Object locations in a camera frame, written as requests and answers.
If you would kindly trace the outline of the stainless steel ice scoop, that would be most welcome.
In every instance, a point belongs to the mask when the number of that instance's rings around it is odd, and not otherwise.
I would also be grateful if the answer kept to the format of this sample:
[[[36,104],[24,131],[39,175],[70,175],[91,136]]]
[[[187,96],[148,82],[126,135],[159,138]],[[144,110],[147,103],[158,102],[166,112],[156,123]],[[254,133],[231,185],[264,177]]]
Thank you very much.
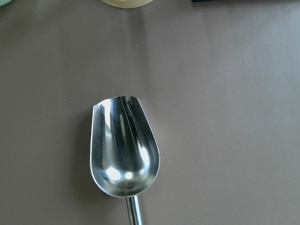
[[[159,168],[157,142],[137,97],[113,97],[93,106],[91,175],[104,193],[126,200],[131,225],[144,224],[138,196]]]

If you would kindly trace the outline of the wooden mug tree stand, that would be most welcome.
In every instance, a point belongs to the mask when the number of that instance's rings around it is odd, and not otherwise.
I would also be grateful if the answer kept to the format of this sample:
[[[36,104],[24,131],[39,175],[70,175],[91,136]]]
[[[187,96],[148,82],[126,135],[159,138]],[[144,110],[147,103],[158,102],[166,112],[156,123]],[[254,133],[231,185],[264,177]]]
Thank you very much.
[[[151,3],[153,0],[102,0],[102,2],[116,8],[138,8]]]

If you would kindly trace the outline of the pale green bowl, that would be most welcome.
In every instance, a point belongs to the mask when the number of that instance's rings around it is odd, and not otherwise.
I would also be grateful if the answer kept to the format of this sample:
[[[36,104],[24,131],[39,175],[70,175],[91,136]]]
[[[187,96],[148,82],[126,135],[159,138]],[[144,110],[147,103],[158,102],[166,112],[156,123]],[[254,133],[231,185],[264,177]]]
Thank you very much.
[[[12,0],[0,0],[0,6],[2,7],[2,6],[4,6],[4,5],[10,3],[11,1],[12,1]]]

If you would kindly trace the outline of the black picture frame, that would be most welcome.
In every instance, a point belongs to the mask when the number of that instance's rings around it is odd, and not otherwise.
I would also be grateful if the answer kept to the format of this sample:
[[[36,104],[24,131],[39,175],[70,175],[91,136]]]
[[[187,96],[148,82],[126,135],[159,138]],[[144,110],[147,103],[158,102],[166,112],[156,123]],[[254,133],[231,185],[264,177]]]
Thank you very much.
[[[271,2],[279,2],[279,3],[288,3],[288,2],[299,2],[299,0],[191,0],[192,3],[196,2],[221,2],[221,3],[236,3],[236,2],[242,2],[242,3],[271,3]]]

